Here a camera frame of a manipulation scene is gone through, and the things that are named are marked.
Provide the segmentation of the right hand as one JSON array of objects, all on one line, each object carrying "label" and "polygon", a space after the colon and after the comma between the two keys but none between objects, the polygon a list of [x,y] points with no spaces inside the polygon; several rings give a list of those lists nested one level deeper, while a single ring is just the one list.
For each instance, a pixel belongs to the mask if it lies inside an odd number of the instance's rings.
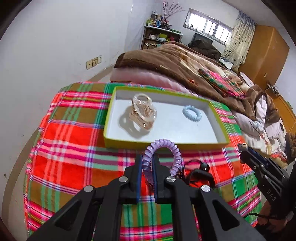
[{"label": "right hand", "polygon": [[[260,211],[260,215],[262,216],[270,216],[271,213],[271,205],[268,201],[266,201]],[[271,218],[265,218],[265,217],[258,217],[257,222],[258,225],[267,225],[267,229],[271,230],[272,232],[279,232],[281,231],[286,224],[288,223],[287,219],[271,219]]]}]

